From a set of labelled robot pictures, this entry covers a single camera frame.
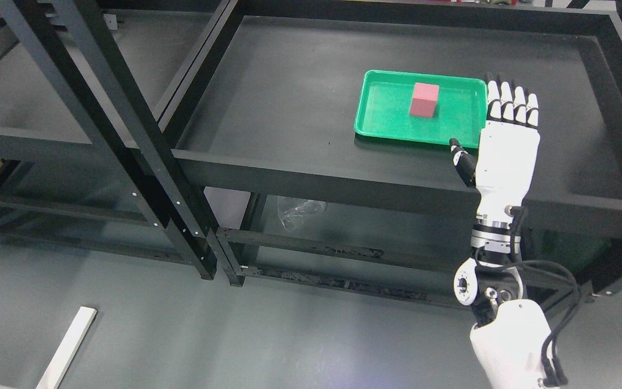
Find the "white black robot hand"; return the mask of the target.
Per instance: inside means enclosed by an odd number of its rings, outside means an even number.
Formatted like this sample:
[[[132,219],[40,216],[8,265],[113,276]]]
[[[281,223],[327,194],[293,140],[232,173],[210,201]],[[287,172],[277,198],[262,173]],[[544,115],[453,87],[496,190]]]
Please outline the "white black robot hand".
[[[508,229],[512,209],[522,205],[533,177],[540,143],[539,103],[536,94],[517,81],[487,73],[485,82],[486,121],[477,156],[455,138],[449,147],[457,174],[481,195],[476,223]]]

